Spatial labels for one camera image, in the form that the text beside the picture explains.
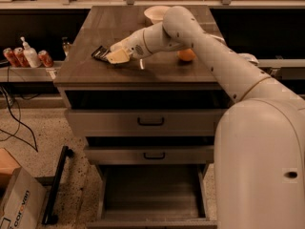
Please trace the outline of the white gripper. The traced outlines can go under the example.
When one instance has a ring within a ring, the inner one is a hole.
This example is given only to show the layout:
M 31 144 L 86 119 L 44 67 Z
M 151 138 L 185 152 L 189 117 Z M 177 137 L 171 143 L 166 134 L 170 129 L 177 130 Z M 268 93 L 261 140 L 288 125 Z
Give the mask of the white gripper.
M 122 64 L 131 59 L 142 59 L 152 55 L 145 40 L 145 29 L 135 31 L 127 38 L 113 44 L 106 55 L 111 64 Z

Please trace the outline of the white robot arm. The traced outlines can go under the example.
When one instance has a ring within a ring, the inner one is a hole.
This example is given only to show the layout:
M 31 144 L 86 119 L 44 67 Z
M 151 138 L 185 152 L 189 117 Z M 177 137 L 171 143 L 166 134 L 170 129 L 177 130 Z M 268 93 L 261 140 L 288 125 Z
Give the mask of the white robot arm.
M 305 229 L 305 100 L 206 33 L 192 13 L 163 20 L 112 45 L 125 63 L 192 50 L 233 101 L 214 140 L 218 229 Z

